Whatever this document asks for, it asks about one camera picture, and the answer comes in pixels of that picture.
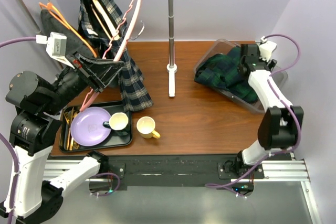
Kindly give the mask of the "green plaid skirt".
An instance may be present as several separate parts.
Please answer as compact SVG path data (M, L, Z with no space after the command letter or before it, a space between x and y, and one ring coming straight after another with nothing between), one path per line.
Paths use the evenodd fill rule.
M226 54L215 54L196 68L194 81L210 88L228 91L247 103L258 100L256 92L239 74L240 47Z

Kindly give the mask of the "pink plastic hanger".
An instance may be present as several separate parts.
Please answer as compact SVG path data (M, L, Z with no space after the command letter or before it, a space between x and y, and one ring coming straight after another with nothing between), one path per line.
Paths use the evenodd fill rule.
M106 61L106 54L112 49L112 42L115 40L116 35L119 34L120 27L127 21L127 14L133 8L133 2L134 1L135 0L132 0L130 2L128 10L122 16L121 23L115 29L115 33L112 33L112 37L111 37L111 39L109 41L109 47L104 52L104 54L102 55L102 58L101 58L103 60L103 63L107 62ZM132 19L129 22L128 29L127 29L127 31L125 33L125 36L124 36L124 38L122 40L122 43L121 43L121 45L120 45L120 47L118 49L118 52L117 52L117 54L113 58L113 62L117 62L117 61L120 60L120 58L121 58L121 56L122 56L122 54L124 52L124 49L125 49L128 41L131 39L131 35L132 35L132 32L133 32L136 20L138 18L140 8L141 8L141 2L142 2L142 0L136 0L136 6L134 8L134 13L133 13ZM97 96L99 95L99 93L100 93L100 91L94 92L93 89L91 89L90 92L87 93L87 95L86 95L86 97L85 97L85 99L84 99L84 101L82 103L82 106L79 109L79 111L83 112L85 109L87 109L88 107L90 107L93 104L93 102L95 101L95 99L97 98Z

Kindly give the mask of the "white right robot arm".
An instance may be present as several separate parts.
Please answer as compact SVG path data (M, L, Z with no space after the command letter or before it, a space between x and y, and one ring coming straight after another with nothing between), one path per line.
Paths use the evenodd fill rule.
M299 142L303 108L292 105L272 77L277 61L271 55L276 47L271 41L240 46L238 72L256 92L265 114L258 128L257 140L223 164L223 171L229 175L246 178L261 160L291 151Z

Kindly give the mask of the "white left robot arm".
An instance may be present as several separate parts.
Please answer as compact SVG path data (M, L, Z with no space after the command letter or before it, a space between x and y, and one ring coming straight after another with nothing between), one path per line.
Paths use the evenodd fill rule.
M18 73L9 84L6 101L15 106L16 116L5 140L13 166L10 188L1 203L1 216L8 222L42 223L60 209L67 193L86 179L108 174L108 158L91 151L75 167L44 180L47 159L61 121L60 111L85 88L103 91L121 71L120 60L66 55L68 64L53 83L32 71Z

